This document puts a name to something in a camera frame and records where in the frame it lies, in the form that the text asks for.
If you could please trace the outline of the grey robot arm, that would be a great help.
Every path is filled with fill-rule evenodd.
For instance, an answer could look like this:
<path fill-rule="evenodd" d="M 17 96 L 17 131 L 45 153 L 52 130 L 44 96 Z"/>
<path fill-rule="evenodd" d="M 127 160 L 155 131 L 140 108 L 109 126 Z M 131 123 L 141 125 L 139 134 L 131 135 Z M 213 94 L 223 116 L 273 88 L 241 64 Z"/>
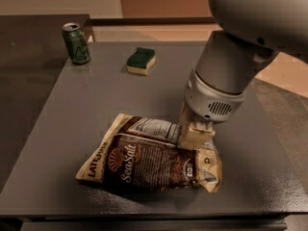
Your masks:
<path fill-rule="evenodd" d="M 214 31 L 185 86 L 178 146 L 196 149 L 244 102 L 253 78 L 283 52 L 308 60 L 308 0 L 209 0 Z"/>

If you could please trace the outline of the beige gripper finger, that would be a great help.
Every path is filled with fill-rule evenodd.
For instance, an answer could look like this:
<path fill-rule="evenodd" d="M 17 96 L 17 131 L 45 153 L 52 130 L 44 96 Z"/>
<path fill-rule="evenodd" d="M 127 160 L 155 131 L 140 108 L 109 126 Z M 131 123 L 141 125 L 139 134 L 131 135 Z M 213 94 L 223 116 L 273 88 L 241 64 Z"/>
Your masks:
<path fill-rule="evenodd" d="M 182 105 L 180 116 L 179 116 L 179 125 L 181 127 L 180 136 L 178 139 L 179 143 L 189 143 L 193 139 L 193 124 L 190 120 L 190 116 L 187 112 L 186 106 Z"/>
<path fill-rule="evenodd" d="M 194 150 L 204 145 L 215 134 L 212 122 L 183 121 L 177 144 L 180 148 Z"/>

